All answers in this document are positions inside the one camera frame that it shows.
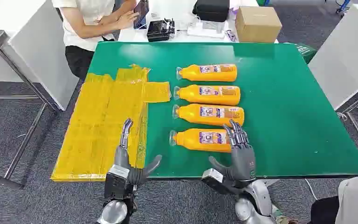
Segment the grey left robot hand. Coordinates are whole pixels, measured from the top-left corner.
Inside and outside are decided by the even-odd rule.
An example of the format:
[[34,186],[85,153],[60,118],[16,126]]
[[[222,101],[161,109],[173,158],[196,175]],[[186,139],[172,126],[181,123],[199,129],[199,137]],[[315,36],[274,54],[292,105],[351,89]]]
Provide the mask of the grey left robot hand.
[[146,178],[160,165],[162,155],[157,155],[151,163],[144,168],[134,168],[129,163],[128,139],[130,128],[133,124],[131,118],[128,118],[123,125],[119,144],[115,150],[114,165],[128,170],[126,177],[129,184],[139,185],[146,181]]

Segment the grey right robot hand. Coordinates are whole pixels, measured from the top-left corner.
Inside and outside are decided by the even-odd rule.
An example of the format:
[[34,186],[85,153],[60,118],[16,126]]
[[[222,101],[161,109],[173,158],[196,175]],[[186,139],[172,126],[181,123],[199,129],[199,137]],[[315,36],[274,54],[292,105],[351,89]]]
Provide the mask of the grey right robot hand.
[[231,127],[223,125],[231,147],[231,166],[220,164],[213,156],[208,157],[212,168],[233,181],[248,182],[255,179],[256,161],[253,147],[248,141],[247,133],[239,123],[230,119]]

